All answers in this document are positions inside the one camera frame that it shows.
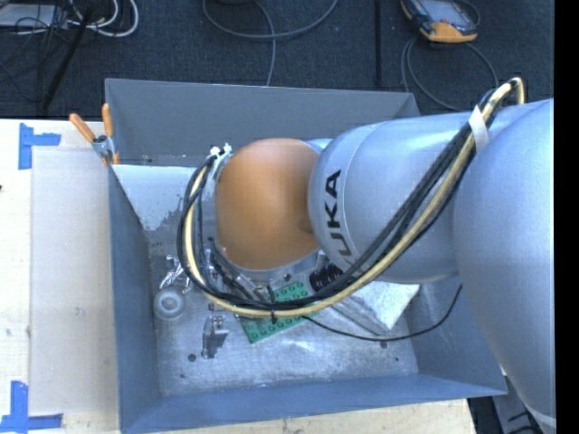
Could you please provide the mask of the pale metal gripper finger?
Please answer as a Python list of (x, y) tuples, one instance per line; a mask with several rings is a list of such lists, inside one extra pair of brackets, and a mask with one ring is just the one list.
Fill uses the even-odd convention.
[(214, 316), (213, 317), (213, 346), (222, 347), (229, 330), (225, 326), (224, 316)]
[(214, 321), (209, 316), (205, 319), (202, 337), (203, 341), (202, 357), (205, 359), (214, 358), (213, 330), (214, 330)]

